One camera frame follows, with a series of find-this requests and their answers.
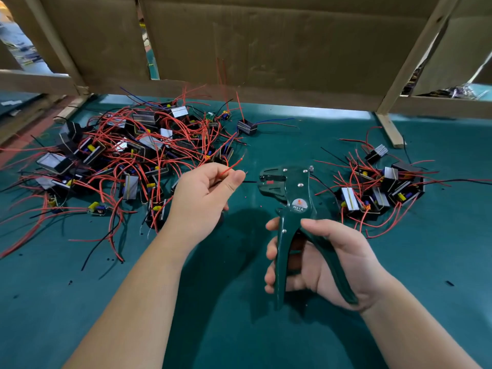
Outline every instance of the right hand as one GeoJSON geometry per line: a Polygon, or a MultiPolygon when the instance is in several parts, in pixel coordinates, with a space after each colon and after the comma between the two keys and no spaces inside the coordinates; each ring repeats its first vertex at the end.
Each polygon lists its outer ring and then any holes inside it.
{"type": "MultiPolygon", "coordinates": [[[[331,303],[348,310],[364,311],[384,295],[394,279],[379,264],[376,255],[362,233],[332,220],[302,219],[301,225],[313,235],[320,235],[331,242],[345,271],[348,283],[359,299],[358,305],[348,304],[335,285],[332,273],[321,253],[305,238],[295,237],[291,250],[301,250],[299,254],[289,256],[290,270],[300,270],[296,275],[287,277],[286,291],[310,289],[331,303]]],[[[279,218],[270,220],[266,228],[276,231],[279,218]]],[[[267,246],[267,258],[274,260],[277,255],[277,237],[267,246]]],[[[265,291],[274,293],[275,262],[265,274],[265,291]]]]}

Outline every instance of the left hand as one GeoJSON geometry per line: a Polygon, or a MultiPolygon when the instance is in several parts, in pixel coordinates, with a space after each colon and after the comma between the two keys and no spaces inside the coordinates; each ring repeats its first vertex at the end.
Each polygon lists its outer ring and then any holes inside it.
{"type": "Polygon", "coordinates": [[[244,171],[229,170],[218,163],[207,163],[184,173],[176,186],[171,210],[161,232],[172,233],[188,254],[215,228],[227,200],[244,181],[244,171]]]}

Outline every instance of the blue wire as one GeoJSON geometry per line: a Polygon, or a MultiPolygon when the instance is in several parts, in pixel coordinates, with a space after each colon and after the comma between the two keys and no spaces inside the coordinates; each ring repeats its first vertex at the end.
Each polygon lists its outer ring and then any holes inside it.
{"type": "Polygon", "coordinates": [[[294,118],[289,117],[287,119],[268,119],[268,120],[257,121],[255,124],[266,123],[268,121],[281,121],[281,120],[294,120],[294,118]]]}
{"type": "Polygon", "coordinates": [[[140,102],[142,102],[142,103],[146,103],[147,105],[152,106],[152,107],[157,107],[158,109],[163,109],[163,107],[162,107],[162,106],[152,105],[151,103],[148,103],[147,101],[144,101],[143,99],[138,98],[136,95],[131,94],[130,92],[128,92],[128,91],[127,91],[125,88],[123,88],[122,86],[120,86],[120,88],[121,88],[122,90],[124,90],[126,93],[128,93],[130,96],[133,96],[133,97],[135,97],[137,100],[140,100],[140,102]]]}

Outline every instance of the wooden frame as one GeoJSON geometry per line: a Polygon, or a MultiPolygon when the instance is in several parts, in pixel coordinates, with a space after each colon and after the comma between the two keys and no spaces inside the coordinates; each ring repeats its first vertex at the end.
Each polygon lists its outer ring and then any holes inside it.
{"type": "MultiPolygon", "coordinates": [[[[200,86],[200,84],[179,80],[150,79],[137,82],[114,79],[98,86],[86,86],[76,64],[43,9],[41,1],[24,1],[35,15],[36,22],[69,74],[36,75],[20,70],[0,70],[0,90],[85,96],[89,93],[127,94],[122,90],[125,88],[135,95],[177,97],[185,89],[190,90],[200,86]]],[[[235,98],[237,92],[242,102],[373,111],[396,148],[403,147],[403,138],[390,119],[389,114],[392,112],[408,116],[492,118],[492,102],[401,96],[404,86],[458,2],[459,0],[437,2],[384,96],[220,85],[203,86],[193,95],[200,94],[205,95],[207,99],[223,100],[225,96],[228,99],[235,98]]]]}

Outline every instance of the yellow capacitor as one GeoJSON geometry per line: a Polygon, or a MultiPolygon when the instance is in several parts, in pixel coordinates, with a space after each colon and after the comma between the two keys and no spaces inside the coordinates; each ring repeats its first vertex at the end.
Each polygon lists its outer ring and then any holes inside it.
{"type": "Polygon", "coordinates": [[[90,212],[94,212],[95,208],[99,205],[99,202],[94,202],[92,203],[89,207],[87,207],[89,209],[90,212]]]}

